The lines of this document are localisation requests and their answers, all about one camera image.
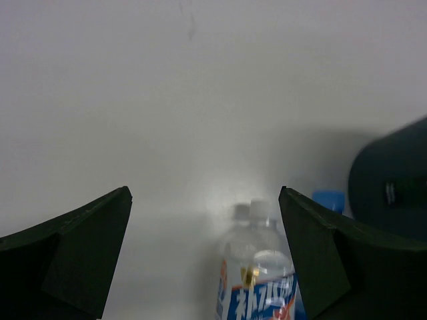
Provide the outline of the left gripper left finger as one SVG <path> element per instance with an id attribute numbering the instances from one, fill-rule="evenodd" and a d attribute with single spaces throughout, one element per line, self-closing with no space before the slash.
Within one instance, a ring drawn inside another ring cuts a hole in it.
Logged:
<path id="1" fill-rule="evenodd" d="M 132 206 L 128 187 L 1 238 L 2 319 L 101 319 Z"/>

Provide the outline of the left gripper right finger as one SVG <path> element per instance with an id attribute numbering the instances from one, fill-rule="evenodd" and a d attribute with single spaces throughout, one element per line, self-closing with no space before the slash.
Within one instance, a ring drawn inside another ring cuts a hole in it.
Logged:
<path id="1" fill-rule="evenodd" d="M 282 187 L 282 221 L 308 319 L 425 319 L 426 244 Z"/>

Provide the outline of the blue cap water bottle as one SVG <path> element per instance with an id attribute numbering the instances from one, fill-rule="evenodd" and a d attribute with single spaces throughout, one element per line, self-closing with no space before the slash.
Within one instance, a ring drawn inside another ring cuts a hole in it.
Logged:
<path id="1" fill-rule="evenodd" d="M 345 209 L 345 193 L 335 190 L 318 190 L 312 193 L 312 200 L 321 206 L 342 214 Z"/>

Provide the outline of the clear bottle orange blue label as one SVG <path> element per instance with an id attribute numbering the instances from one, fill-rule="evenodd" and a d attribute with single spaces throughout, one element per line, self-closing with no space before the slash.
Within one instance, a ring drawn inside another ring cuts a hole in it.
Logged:
<path id="1" fill-rule="evenodd" d="M 222 257 L 216 319 L 295 319 L 298 278 L 275 205 L 238 205 Z"/>

